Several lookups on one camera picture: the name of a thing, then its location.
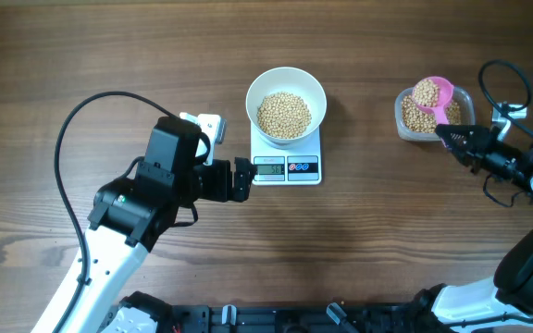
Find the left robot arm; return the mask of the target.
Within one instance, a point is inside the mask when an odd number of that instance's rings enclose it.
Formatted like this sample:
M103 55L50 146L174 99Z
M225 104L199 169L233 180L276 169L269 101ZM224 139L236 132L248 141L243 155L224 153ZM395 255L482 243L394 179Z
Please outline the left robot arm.
M218 115L161 117L144 157L95 194L85 253L76 255L36 332L94 332L158 238L198 199L244 202L256 169L246 158L214 157L225 136Z

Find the pink plastic measuring scoop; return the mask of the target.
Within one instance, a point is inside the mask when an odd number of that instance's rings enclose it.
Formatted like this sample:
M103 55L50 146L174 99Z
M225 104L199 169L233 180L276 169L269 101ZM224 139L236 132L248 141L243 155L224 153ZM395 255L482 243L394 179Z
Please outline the pink plastic measuring scoop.
M440 87L439 101L437 105L434 107L426 107L426 106L418 105L417 103L415 103L416 107L419 110L427 114L434 115L438 125L440 124L449 125L450 123L448 121L448 118L446 117L445 110L447 109L448 105L452 101L454 86L447 79L443 77L432 76L432 77L427 77L425 79L431 79L439 85Z

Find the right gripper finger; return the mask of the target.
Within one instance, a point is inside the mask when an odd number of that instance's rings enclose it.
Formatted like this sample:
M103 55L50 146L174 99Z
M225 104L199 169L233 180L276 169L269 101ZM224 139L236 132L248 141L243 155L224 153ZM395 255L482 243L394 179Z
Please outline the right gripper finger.
M468 139L476 147L477 155L488 153L493 145L493 138L489 128L479 125L445 125L435 128L435 133L443 139Z
M476 175L480 170L480 159L476 153L476 147L468 139L443 139L447 150L464 167L468 167L470 172Z

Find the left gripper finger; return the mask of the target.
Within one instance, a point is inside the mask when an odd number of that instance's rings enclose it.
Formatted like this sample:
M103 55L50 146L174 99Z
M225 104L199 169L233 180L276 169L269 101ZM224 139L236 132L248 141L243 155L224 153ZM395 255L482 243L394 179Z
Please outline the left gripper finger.
M235 178L246 181L253 181L257 173L257 167L247 158L235 157L234 164L236 167Z
M250 188L252 182L247 178L235 178L233 181L233 196L234 202L242 203L249 198Z

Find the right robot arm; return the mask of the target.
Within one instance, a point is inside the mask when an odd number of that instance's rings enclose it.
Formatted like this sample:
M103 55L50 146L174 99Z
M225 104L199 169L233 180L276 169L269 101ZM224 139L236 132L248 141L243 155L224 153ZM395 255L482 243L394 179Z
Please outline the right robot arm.
M472 173L484 169L533 196L533 144L520 150L498 139L496 128L439 125L437 135ZM507 253L493 277L463 286L422 290L413 303L415 332L475 332L533 327L533 229Z

